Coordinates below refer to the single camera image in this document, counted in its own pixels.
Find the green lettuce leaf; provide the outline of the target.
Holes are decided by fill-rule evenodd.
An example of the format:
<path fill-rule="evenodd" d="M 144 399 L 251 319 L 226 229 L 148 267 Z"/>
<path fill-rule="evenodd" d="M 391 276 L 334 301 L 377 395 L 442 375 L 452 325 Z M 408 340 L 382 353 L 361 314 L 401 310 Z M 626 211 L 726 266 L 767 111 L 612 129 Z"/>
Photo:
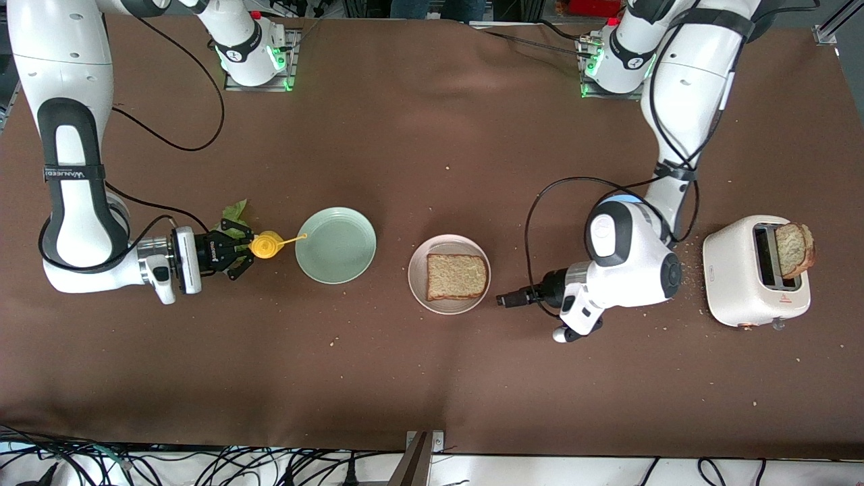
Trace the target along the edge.
<path fill-rule="evenodd" d="M 235 218 L 238 218 L 238 219 L 241 219 L 242 221 L 244 221 L 244 219 L 242 218 L 242 213 L 244 212 L 244 209 L 246 209 L 247 202 L 248 202 L 248 200 L 244 199 L 244 200 L 241 200 L 240 202 L 236 202 L 232 205 L 226 206 L 222 210 L 222 214 L 220 216 L 220 219 L 223 216 L 225 216 L 225 217 L 235 217 Z M 214 227 L 214 228 L 219 231 L 219 222 L 216 224 L 216 227 Z"/>

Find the yellow mustard squeeze bottle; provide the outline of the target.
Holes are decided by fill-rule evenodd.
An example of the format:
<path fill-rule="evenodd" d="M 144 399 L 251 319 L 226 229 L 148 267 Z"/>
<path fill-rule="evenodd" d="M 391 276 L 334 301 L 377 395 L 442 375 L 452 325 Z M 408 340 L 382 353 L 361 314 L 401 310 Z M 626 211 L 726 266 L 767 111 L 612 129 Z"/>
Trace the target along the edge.
<path fill-rule="evenodd" d="M 277 255 L 284 246 L 295 243 L 296 241 L 304 240 L 307 237 L 308 234 L 304 233 L 293 239 L 285 240 L 274 231 L 263 231 L 254 236 L 250 241 L 248 248 L 256 258 L 271 259 L 275 257 L 275 255 Z"/>

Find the brown bread slice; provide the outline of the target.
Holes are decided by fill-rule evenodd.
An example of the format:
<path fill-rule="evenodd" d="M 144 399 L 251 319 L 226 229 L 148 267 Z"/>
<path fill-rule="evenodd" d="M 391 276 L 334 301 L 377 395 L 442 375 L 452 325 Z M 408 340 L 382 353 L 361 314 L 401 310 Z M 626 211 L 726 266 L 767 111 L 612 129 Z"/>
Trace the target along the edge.
<path fill-rule="evenodd" d="M 795 279 L 815 264 L 815 242 L 808 225 L 787 223 L 774 232 L 784 280 Z"/>
<path fill-rule="evenodd" d="M 427 262 L 427 300 L 470 300 L 487 290 L 484 258 L 471 254 L 431 253 Z"/>

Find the beige plate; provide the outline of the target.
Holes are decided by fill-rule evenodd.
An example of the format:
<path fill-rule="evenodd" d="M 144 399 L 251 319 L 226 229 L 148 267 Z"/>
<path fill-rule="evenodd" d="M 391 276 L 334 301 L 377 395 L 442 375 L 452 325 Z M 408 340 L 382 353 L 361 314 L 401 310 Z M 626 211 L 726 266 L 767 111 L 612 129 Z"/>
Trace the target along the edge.
<path fill-rule="evenodd" d="M 479 292 L 479 295 L 466 300 L 444 299 L 429 301 L 427 299 L 428 267 L 426 259 L 432 253 L 465 254 L 480 258 L 485 266 L 485 279 L 483 289 Z M 487 255 L 475 241 L 460 235 L 445 234 L 432 237 L 432 239 L 417 247 L 416 252 L 414 252 L 408 263 L 407 275 L 408 286 L 410 286 L 414 298 L 423 307 L 442 316 L 454 316 L 471 311 L 487 295 L 491 280 L 491 265 Z"/>

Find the light green plate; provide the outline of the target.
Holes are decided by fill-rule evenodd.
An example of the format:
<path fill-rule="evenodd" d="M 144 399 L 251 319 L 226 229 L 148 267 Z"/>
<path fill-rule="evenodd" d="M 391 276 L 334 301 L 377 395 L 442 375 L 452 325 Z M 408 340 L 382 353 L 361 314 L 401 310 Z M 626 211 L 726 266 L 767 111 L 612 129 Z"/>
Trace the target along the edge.
<path fill-rule="evenodd" d="M 328 207 L 310 216 L 298 230 L 305 239 L 294 244 L 302 272 L 322 284 L 357 279 L 373 262 L 377 235 L 369 219 L 349 207 Z"/>

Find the brown tablecloth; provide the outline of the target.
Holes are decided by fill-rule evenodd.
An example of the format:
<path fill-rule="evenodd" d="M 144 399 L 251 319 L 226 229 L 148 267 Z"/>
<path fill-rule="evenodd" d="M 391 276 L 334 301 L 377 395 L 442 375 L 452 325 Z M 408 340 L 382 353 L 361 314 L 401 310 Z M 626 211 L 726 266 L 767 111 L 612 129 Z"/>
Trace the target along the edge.
<path fill-rule="evenodd" d="M 522 231 L 568 176 L 647 179 L 638 103 L 582 99 L 573 59 L 451 22 L 323 21 L 293 92 L 229 92 L 222 135 L 173 150 L 114 113 L 106 175 L 214 225 L 247 199 L 292 237 L 326 207 L 364 213 L 377 252 L 317 283 L 294 253 L 208 277 L 163 305 L 150 286 L 56 292 L 35 243 L 50 211 L 22 97 L 0 135 L 0 425 L 97 441 L 399 450 L 442 430 L 458 453 L 864 458 L 864 129 L 840 60 L 808 30 L 748 45 L 699 163 L 701 207 L 669 302 L 612 308 L 556 344 L 527 284 Z M 570 182 L 531 222 L 534 272 L 585 258 L 605 188 Z M 703 241 L 751 215 L 808 225 L 811 305 L 783 329 L 709 311 Z M 432 237 L 487 255 L 484 299 L 454 316 L 414 298 Z"/>

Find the white toaster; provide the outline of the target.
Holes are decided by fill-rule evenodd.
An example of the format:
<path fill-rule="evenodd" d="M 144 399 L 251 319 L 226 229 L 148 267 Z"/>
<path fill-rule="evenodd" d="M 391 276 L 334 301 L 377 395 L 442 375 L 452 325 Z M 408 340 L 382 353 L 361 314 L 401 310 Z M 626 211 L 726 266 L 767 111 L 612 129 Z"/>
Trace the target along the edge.
<path fill-rule="evenodd" d="M 784 323 L 811 307 L 807 271 L 784 280 L 775 229 L 793 223 L 771 215 L 751 215 L 710 234 L 703 241 L 703 270 L 709 311 L 732 328 Z"/>

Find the dark grey metal bar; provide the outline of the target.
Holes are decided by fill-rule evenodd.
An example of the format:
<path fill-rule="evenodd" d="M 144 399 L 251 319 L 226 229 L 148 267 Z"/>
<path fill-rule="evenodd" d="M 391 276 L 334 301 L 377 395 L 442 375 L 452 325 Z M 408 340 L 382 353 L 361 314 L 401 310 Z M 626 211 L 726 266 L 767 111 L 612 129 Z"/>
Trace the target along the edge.
<path fill-rule="evenodd" d="M 432 431 L 415 433 L 387 486 L 428 486 L 434 445 Z"/>

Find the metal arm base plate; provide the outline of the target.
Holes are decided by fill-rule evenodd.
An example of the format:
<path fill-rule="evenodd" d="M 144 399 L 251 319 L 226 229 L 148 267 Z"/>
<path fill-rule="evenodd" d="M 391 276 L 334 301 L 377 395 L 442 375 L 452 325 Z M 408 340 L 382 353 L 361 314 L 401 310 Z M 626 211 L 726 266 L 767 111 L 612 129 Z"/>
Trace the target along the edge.
<path fill-rule="evenodd" d="M 224 89 L 246 92 L 290 92 L 296 83 L 303 31 L 262 22 L 255 49 L 241 58 L 237 49 L 218 48 L 225 73 Z"/>
<path fill-rule="evenodd" d="M 628 69 L 625 63 L 607 50 L 598 31 L 581 36 L 574 41 L 574 46 L 581 55 L 580 92 L 583 98 L 617 101 L 638 101 L 641 98 L 652 56 L 648 57 L 648 62 L 643 58 L 636 58 L 639 66 Z"/>

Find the silver mounting bracket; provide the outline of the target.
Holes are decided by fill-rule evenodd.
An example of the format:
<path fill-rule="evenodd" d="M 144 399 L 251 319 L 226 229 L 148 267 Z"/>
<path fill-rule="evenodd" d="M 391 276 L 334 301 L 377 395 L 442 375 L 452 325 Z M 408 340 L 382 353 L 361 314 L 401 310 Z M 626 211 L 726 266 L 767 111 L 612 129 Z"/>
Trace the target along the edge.
<path fill-rule="evenodd" d="M 419 434 L 418 431 L 408 431 L 406 434 L 406 450 L 414 441 L 414 437 Z M 442 430 L 430 431 L 430 443 L 433 454 L 441 454 L 445 450 L 445 433 Z"/>

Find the aluminium frame profile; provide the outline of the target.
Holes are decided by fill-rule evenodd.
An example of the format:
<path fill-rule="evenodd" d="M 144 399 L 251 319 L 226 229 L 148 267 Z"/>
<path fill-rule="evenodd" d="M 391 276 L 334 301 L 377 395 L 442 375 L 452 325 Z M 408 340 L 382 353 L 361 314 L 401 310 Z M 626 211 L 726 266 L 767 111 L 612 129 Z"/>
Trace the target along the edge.
<path fill-rule="evenodd" d="M 845 0 L 839 9 L 813 28 L 817 45 L 836 45 L 836 35 L 840 28 L 848 24 L 862 9 L 864 9 L 864 0 Z"/>

